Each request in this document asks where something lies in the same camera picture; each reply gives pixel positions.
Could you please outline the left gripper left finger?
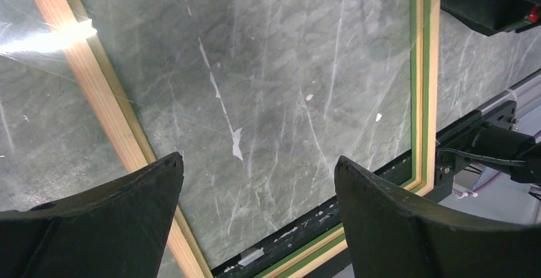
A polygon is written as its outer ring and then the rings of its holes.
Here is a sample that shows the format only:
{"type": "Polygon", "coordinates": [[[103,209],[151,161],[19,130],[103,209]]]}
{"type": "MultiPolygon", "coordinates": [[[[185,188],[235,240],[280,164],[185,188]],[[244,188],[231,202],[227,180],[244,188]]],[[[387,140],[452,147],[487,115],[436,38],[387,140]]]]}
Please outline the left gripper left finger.
{"type": "Polygon", "coordinates": [[[156,277],[183,171],[173,152],[81,193],[1,212],[1,276],[156,277]]]}

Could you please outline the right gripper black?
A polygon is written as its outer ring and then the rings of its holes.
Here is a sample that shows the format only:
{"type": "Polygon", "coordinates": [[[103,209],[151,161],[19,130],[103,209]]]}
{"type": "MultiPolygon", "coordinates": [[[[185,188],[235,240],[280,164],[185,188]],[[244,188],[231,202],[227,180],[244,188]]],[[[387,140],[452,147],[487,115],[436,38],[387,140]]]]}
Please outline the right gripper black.
{"type": "Polygon", "coordinates": [[[440,8],[485,36],[540,26],[540,0],[441,0],[440,8]]]}

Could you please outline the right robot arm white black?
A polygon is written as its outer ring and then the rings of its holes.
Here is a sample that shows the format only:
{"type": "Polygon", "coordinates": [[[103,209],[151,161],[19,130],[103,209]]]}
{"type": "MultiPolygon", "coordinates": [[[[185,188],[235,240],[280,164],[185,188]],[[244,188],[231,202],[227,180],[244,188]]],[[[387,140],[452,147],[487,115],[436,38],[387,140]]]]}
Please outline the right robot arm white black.
{"type": "MultiPolygon", "coordinates": [[[[441,9],[484,36],[523,33],[540,26],[540,0],[441,0],[441,9]]],[[[439,136],[436,167],[460,172],[471,163],[498,170],[523,184],[540,183],[540,143],[512,129],[515,101],[507,112],[475,110],[439,136]]]]}

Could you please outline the wooden picture frame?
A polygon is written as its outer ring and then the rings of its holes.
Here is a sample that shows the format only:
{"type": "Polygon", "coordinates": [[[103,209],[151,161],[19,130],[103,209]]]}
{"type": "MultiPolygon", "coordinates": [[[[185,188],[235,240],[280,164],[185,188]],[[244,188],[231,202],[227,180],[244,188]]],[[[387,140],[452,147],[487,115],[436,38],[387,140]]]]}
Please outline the wooden picture frame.
{"type": "MultiPolygon", "coordinates": [[[[34,0],[54,35],[65,39],[63,52],[127,172],[156,158],[141,125],[97,36],[76,30],[80,0],[34,0]]],[[[413,0],[411,54],[412,180],[406,188],[425,195],[434,187],[440,0],[413,0]]],[[[298,249],[264,277],[302,277],[348,247],[343,227],[337,226],[298,249]]]]}

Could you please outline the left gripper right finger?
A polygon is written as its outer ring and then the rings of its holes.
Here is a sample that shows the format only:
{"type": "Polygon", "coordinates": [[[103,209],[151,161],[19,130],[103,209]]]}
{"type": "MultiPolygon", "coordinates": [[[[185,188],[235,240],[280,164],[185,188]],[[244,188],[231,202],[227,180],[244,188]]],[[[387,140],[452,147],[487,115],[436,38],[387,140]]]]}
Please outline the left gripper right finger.
{"type": "Polygon", "coordinates": [[[540,226],[474,216],[339,157],[339,214],[356,277],[539,277],[540,226]]]}

